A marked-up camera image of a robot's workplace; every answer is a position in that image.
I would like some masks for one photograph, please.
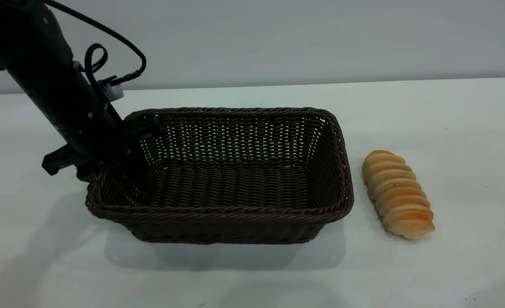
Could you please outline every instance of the white table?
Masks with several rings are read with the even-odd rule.
[[[115,107],[319,107],[338,117],[355,203],[306,244],[149,244],[86,209],[63,140],[25,95],[0,95],[0,308],[505,307],[505,78],[139,90]],[[387,234],[360,165],[414,169],[437,230]]]

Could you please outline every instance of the bread roll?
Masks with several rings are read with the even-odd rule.
[[[362,177],[389,232],[416,240],[434,231],[431,204],[404,158],[374,151],[364,159]]]

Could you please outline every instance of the basket rim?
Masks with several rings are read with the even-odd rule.
[[[251,113],[251,116],[276,115],[278,116],[295,116],[303,115],[322,115],[327,121],[332,121],[335,127],[334,132],[339,139],[338,150],[340,155],[340,165],[343,167],[340,180],[344,187],[343,193],[340,193],[335,203],[319,208],[274,208],[274,207],[131,207],[128,205],[107,205],[102,198],[102,187],[106,183],[108,172],[104,172],[106,168],[110,168],[110,164],[103,165],[95,173],[93,181],[88,186],[88,194],[86,197],[86,205],[92,214],[101,218],[108,218],[116,222],[292,222],[292,223],[327,223],[334,222],[346,216],[353,205],[354,194],[352,189],[351,173],[348,165],[346,148],[342,131],[338,120],[329,111],[316,109],[312,107],[305,108],[167,108],[167,109],[147,109],[135,111],[125,118],[125,121],[134,121],[141,117],[148,117],[156,113],[172,113],[173,115],[194,116],[194,113],[201,113],[208,116],[210,113],[219,115],[220,113],[233,113],[239,111],[239,114]]]

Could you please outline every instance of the brown wicker basket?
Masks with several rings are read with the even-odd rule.
[[[140,240],[302,243],[351,210],[344,139],[328,111],[180,108],[125,120],[148,117],[163,131],[141,142],[147,176],[110,162],[86,201]]]

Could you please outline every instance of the gray wall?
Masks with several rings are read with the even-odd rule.
[[[505,76],[505,0],[60,0],[148,58],[127,89]],[[99,77],[139,67],[125,45],[56,11]],[[19,92],[0,72],[0,93]]]

